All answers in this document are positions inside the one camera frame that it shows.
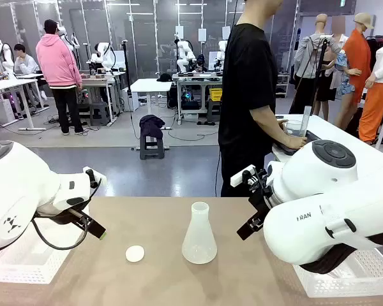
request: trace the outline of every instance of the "erlenmeyer flask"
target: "erlenmeyer flask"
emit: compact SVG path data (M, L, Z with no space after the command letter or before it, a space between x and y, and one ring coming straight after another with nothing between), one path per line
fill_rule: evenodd
M191 206L191 212L182 253L189 262L202 265L209 263L217 255L216 240L209 221L209 205L196 202Z

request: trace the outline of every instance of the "pink hoodie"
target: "pink hoodie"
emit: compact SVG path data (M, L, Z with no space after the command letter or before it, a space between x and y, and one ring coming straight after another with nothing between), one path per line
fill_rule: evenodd
M58 35L46 34L41 37L36 52L41 70L50 86L82 84L73 54Z

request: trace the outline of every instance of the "white plastic basket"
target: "white plastic basket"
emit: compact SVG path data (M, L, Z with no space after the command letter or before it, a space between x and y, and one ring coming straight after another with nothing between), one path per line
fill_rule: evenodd
M59 247L73 245L82 234L74 224L58 225L48 219L36 222L43 236ZM69 253L44 244L30 223L14 244L0 251L0 282L50 284Z
M383 255L378 250L356 251L325 275L300 266L294 270L310 298L383 295Z

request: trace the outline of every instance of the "tan tabletop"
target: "tan tabletop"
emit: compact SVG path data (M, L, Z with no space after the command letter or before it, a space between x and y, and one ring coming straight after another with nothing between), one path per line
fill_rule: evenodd
M210 205L218 246L214 261L201 266L181 254L195 201ZM246 199L94 198L90 211L108 230L104 240L88 236L50 285L0 283L0 306L383 306L383 296L308 298L262 234L237 236L255 212ZM125 250L137 244L145 258L129 263Z

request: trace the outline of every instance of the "black t-shirt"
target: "black t-shirt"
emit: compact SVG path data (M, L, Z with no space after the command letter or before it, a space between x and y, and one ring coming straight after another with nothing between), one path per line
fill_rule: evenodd
M268 105L275 112L277 79L275 57L264 31L252 24L235 25L223 71L218 131L223 162L234 160L234 165L249 166L255 161L264 162L264 156L271 152L272 138L254 121L250 110Z

